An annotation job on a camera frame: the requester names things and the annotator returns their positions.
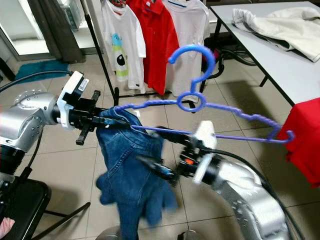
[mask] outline clothes rack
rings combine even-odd
[[[97,54],[99,56],[99,60],[100,60],[100,63],[101,63],[101,66],[102,66],[106,81],[107,81],[108,86],[110,88],[110,92],[111,92],[111,95],[112,95],[112,98],[113,98],[113,105],[114,106],[118,106],[120,98],[131,98],[131,97],[158,95],[157,92],[147,92],[147,93],[120,95],[119,88],[118,87],[113,88],[112,83],[110,81],[110,77],[109,77],[109,74],[108,74],[108,71],[107,71],[107,67],[106,67],[104,58],[102,56],[101,49],[99,47],[99,43],[98,43],[98,40],[97,40],[97,37],[96,37],[96,34],[95,34],[95,30],[94,30],[94,27],[93,27],[92,22],[91,22],[91,17],[89,15],[88,11],[87,11],[87,7],[86,7],[86,5],[84,3],[84,0],[80,0],[80,2],[81,2],[81,6],[82,6],[83,12],[84,12],[84,19],[87,22],[87,25],[88,25],[88,28],[89,28],[89,31],[90,31],[90,34],[91,34],[91,37],[92,37],[92,40],[93,40],[93,43],[94,43],[94,47],[95,47],[96,52],[97,52]],[[171,92],[170,91],[166,91],[164,94],[168,95],[168,94],[171,94]],[[183,103],[189,104],[191,109],[194,109],[196,107],[194,102],[191,101],[191,100],[184,100]]]

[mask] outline blue denim garment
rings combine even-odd
[[[132,125],[141,126],[133,114],[110,108],[100,117],[118,117]],[[177,208],[176,196],[169,184],[151,173],[136,159],[137,155],[161,158],[163,139],[149,135],[145,130],[98,128],[96,135],[108,169],[96,186],[101,190],[103,205],[117,203],[121,237],[136,240],[140,217],[150,225],[162,217],[162,208]]]

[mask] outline table leg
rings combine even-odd
[[[218,35],[219,35],[219,33],[220,33],[221,24],[222,24],[222,23],[221,23],[220,20],[218,20],[218,21],[216,22],[215,31],[214,31],[214,34],[213,34],[212,45],[211,45],[211,47],[210,47],[212,53],[215,53],[215,48],[216,48],[216,44],[217,44]],[[206,80],[204,80],[204,81],[201,82],[200,93],[203,93],[203,92],[204,92],[205,85],[206,85]]]
[[[266,83],[266,81],[268,80],[267,76],[264,76],[264,79],[262,80],[262,82],[260,83],[260,87],[263,87]]]

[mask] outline table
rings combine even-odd
[[[320,60],[313,63],[292,51],[283,51],[252,33],[242,31],[233,25],[232,10],[246,9],[257,17],[264,17],[274,11],[312,7],[320,12],[320,7],[308,2],[276,2],[211,6],[217,17],[213,36],[213,49],[223,25],[241,44],[256,65],[265,74],[260,86],[269,79],[285,99],[293,106],[320,97]]]

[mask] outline tile floor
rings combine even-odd
[[[18,71],[21,64],[13,66]],[[112,107],[113,101],[99,59],[87,56],[86,63],[74,64],[71,70],[79,70],[90,79],[84,96],[90,97],[93,90],[100,90],[99,107]],[[259,87],[263,74],[257,67],[245,66],[234,60],[225,61],[225,72],[217,79],[207,81],[204,94],[210,102],[237,106],[245,113],[260,113],[283,124],[291,106],[268,81]],[[67,77],[47,79],[16,85],[0,96],[1,110],[10,107],[15,96],[30,89],[43,89],[59,94]],[[121,94],[134,93],[125,84],[111,81],[120,88]],[[120,104],[142,103],[157,96],[121,98]],[[270,130],[257,122],[246,122],[233,114],[220,110],[203,110],[196,114],[183,112],[178,107],[153,106],[141,109],[140,120],[146,126],[165,126],[173,129],[192,130],[201,120],[211,120],[215,131],[233,136],[266,136]],[[78,130],[65,131],[59,125],[46,126],[38,155],[33,163],[32,179],[43,181],[52,188],[52,198],[48,209],[69,213],[90,201],[90,208],[68,224],[55,230],[46,240],[94,240],[104,229],[119,224],[119,216],[114,205],[102,206],[95,181],[106,171],[103,156],[94,133],[89,134],[85,145],[75,143]],[[286,151],[281,145],[256,142],[218,140],[218,149],[237,154],[253,164],[264,174],[292,213],[306,239],[319,239],[320,190],[311,188],[305,177],[285,161]],[[31,157],[32,148],[19,167],[20,173]],[[166,142],[163,149],[165,164],[174,167],[179,160],[181,146]],[[243,239],[231,208],[206,185],[195,186],[191,179],[181,177],[175,189],[179,209],[165,212],[159,226],[148,228],[142,220],[139,226],[140,239],[175,240],[187,229],[196,230],[207,240]],[[58,221],[58,217],[44,215],[36,232]]]

